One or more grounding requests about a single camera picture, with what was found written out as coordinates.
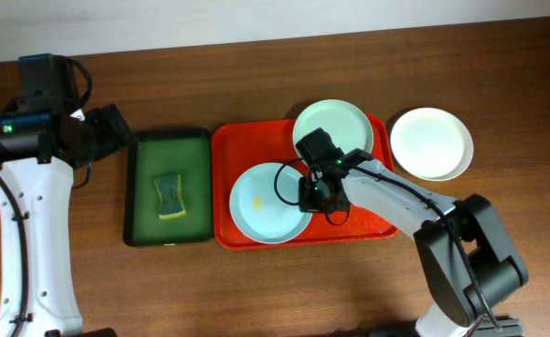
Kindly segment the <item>green and yellow sponge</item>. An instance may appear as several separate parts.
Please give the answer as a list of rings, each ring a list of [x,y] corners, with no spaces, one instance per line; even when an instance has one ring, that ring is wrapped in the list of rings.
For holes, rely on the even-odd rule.
[[[182,217],[186,214],[181,191],[181,176],[170,174],[154,180],[159,198],[158,216],[161,220]]]

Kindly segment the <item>light blue plate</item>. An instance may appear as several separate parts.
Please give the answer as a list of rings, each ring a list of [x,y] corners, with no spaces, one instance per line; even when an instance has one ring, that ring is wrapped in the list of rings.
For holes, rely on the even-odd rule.
[[[282,163],[263,163],[242,173],[232,188],[229,211],[235,226],[254,242],[279,244],[299,236],[311,214],[301,212],[301,173]]]

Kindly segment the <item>light green plate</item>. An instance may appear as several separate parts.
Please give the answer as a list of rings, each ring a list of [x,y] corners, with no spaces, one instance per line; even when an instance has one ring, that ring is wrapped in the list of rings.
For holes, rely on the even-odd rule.
[[[317,128],[322,128],[345,153],[354,149],[370,153],[373,149],[374,131],[367,115],[349,102],[325,99],[309,105],[295,121],[293,144]]]

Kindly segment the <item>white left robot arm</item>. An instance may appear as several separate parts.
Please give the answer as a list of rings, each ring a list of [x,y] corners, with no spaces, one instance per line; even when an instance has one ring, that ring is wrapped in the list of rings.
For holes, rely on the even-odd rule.
[[[0,336],[83,333],[70,266],[74,171],[132,139],[114,105],[0,115]]]

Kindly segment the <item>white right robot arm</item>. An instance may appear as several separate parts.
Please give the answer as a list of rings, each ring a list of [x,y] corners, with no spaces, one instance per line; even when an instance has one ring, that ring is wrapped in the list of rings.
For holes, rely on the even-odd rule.
[[[299,208],[330,215],[351,207],[383,218],[414,240],[433,302],[402,336],[519,336],[515,318],[492,309],[528,282],[528,270],[491,203],[463,200],[404,180],[361,150],[301,146],[309,174]]]

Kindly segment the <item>white plate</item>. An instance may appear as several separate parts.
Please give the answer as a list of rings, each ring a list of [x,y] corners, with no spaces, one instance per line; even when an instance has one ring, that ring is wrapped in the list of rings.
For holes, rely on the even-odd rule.
[[[474,157],[469,129],[455,115],[437,108],[401,114],[390,131],[392,155],[411,175],[427,181],[452,180]]]

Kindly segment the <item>red plastic tray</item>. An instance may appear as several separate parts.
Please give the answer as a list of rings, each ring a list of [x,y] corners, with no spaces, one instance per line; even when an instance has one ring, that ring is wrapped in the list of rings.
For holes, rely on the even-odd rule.
[[[293,119],[228,124],[219,127],[211,140],[213,232],[230,250],[265,249],[236,227],[229,198],[238,177],[247,169],[267,162],[285,163],[297,157],[293,145]],[[372,212],[353,206],[341,226],[332,226],[322,214],[311,217],[307,228],[282,244],[300,246],[334,242],[387,239],[398,229]]]

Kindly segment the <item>green tray with black rim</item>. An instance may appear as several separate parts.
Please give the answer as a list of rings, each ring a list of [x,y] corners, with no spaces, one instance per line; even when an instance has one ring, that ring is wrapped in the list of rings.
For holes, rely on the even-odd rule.
[[[123,241],[132,247],[213,237],[210,132],[141,131],[128,148]]]

